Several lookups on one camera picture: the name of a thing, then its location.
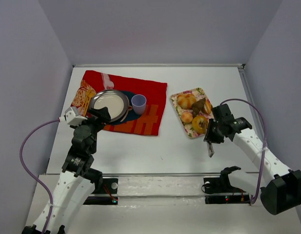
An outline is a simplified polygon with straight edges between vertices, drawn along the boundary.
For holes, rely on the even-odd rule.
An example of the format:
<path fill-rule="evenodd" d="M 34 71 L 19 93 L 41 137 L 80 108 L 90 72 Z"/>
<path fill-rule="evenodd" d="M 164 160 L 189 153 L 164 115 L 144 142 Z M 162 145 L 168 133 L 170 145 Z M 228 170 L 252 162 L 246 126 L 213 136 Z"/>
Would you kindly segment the orange ring donut bread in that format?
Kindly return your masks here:
<path fill-rule="evenodd" d="M 192 127 L 198 134 L 205 134 L 208 128 L 208 119 L 204 116 L 196 116 L 192 120 Z"/>

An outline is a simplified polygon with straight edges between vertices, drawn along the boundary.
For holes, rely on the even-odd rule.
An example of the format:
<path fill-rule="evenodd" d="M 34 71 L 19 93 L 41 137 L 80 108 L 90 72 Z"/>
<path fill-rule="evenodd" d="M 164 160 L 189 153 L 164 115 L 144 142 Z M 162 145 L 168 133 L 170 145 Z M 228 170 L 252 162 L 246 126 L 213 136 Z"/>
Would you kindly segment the metal tongs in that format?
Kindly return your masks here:
<path fill-rule="evenodd" d="M 213 155 L 214 155 L 214 149 L 213 149 L 212 142 L 207 141 L 207 149 L 208 149 L 208 156 L 209 156 L 210 158 L 212 158 Z"/>

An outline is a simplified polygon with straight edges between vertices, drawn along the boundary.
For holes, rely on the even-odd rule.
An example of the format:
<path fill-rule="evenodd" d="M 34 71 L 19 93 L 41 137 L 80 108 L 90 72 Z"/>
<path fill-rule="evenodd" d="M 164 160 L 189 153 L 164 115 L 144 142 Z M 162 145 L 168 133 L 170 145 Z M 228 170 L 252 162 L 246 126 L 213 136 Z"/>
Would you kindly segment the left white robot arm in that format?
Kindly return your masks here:
<path fill-rule="evenodd" d="M 48 193 L 49 201 L 32 226 L 24 234 L 65 234 L 76 213 L 88 196 L 100 188 L 102 172 L 91 168 L 97 150 L 97 133 L 111 121 L 107 107 L 88 109 L 90 117 L 83 117 L 76 107 L 70 107 L 55 122 L 65 122 L 74 129 L 72 145 L 62 165 L 62 171 L 53 191 L 25 165 L 23 148 L 19 150 L 20 162 L 25 171 Z"/>

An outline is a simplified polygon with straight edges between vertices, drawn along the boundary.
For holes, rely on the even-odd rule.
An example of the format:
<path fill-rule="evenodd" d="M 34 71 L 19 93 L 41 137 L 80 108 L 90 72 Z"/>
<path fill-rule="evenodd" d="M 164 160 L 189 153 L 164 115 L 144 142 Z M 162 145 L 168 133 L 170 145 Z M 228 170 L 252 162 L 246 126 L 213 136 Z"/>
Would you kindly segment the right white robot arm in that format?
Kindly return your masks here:
<path fill-rule="evenodd" d="M 252 125 L 243 117 L 235 118 L 227 104 L 212 108 L 214 118 L 209 120 L 204 141 L 209 156 L 213 156 L 213 144 L 230 139 L 259 169 L 258 177 L 251 178 L 238 166 L 226 167 L 219 177 L 205 184 L 205 193 L 236 193 L 242 190 L 249 194 L 250 204 L 259 198 L 264 208 L 272 215 L 301 205 L 301 170 L 293 171 L 282 163 L 261 141 Z"/>

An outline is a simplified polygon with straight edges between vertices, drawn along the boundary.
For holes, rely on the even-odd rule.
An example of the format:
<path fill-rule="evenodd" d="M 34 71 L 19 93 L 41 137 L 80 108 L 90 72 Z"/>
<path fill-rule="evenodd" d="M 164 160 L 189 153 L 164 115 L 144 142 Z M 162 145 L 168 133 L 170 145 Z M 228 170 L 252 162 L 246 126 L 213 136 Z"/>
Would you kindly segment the glazed oval bread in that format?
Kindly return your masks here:
<path fill-rule="evenodd" d="M 209 115 L 212 112 L 211 109 L 212 109 L 211 103 L 209 102 L 209 100 L 206 100 L 205 103 L 204 103 L 204 106 L 202 108 L 203 113 L 206 114 L 206 115 Z"/>

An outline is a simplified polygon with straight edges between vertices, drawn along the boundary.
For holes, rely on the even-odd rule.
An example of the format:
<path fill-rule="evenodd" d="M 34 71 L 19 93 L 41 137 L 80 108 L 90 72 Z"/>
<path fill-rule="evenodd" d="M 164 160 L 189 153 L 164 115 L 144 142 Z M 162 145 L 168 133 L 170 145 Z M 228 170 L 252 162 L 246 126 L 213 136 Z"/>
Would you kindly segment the large knotted bread roll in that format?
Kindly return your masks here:
<path fill-rule="evenodd" d="M 196 97 L 193 94 L 180 94 L 177 96 L 177 103 L 183 109 L 191 109 L 196 102 Z"/>

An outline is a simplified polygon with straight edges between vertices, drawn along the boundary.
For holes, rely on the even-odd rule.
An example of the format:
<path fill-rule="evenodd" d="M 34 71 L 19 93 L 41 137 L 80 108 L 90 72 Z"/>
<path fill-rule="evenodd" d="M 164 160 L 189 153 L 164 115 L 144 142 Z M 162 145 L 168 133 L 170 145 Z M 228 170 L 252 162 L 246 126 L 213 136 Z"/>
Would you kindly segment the round metal plate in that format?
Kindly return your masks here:
<path fill-rule="evenodd" d="M 121 91 L 109 89 L 98 92 L 90 101 L 90 109 L 99 110 L 104 107 L 108 108 L 111 122 L 120 120 L 129 108 L 129 99 Z"/>

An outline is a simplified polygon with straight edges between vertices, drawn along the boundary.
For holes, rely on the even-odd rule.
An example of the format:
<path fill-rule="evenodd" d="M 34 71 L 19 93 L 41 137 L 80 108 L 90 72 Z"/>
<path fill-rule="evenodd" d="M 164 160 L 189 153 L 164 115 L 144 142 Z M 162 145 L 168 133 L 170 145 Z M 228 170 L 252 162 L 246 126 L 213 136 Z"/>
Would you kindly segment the dark blue oval mat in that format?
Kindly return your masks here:
<path fill-rule="evenodd" d="M 142 115 L 137 115 L 134 110 L 133 110 L 133 107 L 132 107 L 132 102 L 131 102 L 131 99 L 134 95 L 137 95 L 131 91 L 124 91 L 124 90 L 120 90 L 124 95 L 126 95 L 126 97 L 128 98 L 129 100 L 129 108 L 127 110 L 127 112 L 121 116 L 121 118 L 115 120 L 115 121 L 111 121 L 109 124 L 112 125 L 112 126 L 115 126 L 115 125 L 120 125 L 120 124 L 124 124 L 128 121 L 133 121 L 133 120 L 137 120 L 139 119 Z"/>

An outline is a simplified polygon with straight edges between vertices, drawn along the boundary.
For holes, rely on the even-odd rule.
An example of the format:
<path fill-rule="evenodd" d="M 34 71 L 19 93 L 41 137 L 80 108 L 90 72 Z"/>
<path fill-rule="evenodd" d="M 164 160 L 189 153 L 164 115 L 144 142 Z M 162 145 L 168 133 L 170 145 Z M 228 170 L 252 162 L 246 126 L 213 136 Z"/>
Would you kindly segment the small round bun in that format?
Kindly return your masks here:
<path fill-rule="evenodd" d="M 181 121 L 185 124 L 191 123 L 193 120 L 193 115 L 191 112 L 183 112 L 181 114 Z"/>

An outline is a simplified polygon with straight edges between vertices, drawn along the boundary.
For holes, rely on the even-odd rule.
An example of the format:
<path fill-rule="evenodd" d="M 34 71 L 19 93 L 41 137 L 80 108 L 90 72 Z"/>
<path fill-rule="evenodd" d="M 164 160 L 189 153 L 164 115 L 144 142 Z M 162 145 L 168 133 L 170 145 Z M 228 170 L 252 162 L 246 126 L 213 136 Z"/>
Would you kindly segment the floral serving tray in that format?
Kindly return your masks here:
<path fill-rule="evenodd" d="M 212 104 L 202 88 L 173 94 L 170 100 L 189 138 L 197 138 L 207 133 L 213 113 Z"/>

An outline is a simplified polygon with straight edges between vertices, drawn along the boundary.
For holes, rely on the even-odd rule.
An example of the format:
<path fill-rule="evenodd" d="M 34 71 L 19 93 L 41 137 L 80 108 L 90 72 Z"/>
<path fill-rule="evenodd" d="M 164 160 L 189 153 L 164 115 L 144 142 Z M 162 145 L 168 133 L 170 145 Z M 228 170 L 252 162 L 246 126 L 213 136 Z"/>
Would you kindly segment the lavender plastic cup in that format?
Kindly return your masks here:
<path fill-rule="evenodd" d="M 132 107 L 137 115 L 142 115 L 146 109 L 147 99 L 142 94 L 134 95 L 131 99 Z"/>

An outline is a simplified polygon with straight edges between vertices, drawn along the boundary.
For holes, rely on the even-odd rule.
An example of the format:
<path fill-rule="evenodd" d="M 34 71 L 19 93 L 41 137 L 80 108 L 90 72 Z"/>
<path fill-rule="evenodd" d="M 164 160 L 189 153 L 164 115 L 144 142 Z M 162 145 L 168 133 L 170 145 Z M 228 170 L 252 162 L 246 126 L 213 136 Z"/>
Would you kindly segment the red patterned cloth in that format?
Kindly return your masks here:
<path fill-rule="evenodd" d="M 146 98 L 146 109 L 142 115 L 137 115 L 130 108 L 123 121 L 114 121 L 106 125 L 104 130 L 110 132 L 128 133 L 144 136 L 158 136 L 160 123 L 167 99 L 167 83 L 137 78 L 127 78 L 87 70 L 80 82 L 80 87 L 71 103 L 83 114 L 83 103 L 89 94 L 97 94 L 103 90 L 115 89 L 124 93 L 129 102 L 133 96 L 143 95 Z"/>

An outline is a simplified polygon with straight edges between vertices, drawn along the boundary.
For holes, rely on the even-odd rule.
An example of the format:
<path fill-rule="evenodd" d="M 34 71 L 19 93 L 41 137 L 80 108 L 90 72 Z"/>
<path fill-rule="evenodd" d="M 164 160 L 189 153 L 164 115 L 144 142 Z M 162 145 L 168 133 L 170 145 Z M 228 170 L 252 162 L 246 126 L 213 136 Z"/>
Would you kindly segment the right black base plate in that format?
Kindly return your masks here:
<path fill-rule="evenodd" d="M 250 204 L 250 196 L 238 188 L 225 188 L 219 177 L 204 177 L 201 187 L 206 204 Z"/>

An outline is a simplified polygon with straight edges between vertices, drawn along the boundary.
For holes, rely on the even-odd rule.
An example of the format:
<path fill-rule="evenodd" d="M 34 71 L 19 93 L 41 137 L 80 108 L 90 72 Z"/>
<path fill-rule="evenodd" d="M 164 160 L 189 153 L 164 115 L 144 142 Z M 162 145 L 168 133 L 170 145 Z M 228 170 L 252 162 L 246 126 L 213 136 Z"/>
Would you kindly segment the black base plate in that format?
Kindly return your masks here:
<path fill-rule="evenodd" d="M 250 196 L 238 188 L 225 188 L 219 177 L 204 177 L 201 187 L 206 204 L 250 204 Z"/>
<path fill-rule="evenodd" d="M 96 188 L 83 203 L 84 205 L 117 205 L 118 178 L 103 178 L 100 188 Z"/>

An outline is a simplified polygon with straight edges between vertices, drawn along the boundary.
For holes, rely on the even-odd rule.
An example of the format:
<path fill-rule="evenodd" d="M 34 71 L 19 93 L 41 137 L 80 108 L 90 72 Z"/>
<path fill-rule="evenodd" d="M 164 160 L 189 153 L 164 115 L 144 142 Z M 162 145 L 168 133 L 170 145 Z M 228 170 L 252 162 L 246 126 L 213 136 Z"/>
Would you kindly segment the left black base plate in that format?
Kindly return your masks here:
<path fill-rule="evenodd" d="M 117 205 L 118 178 L 103 178 L 100 188 L 96 188 L 83 203 L 84 205 Z"/>

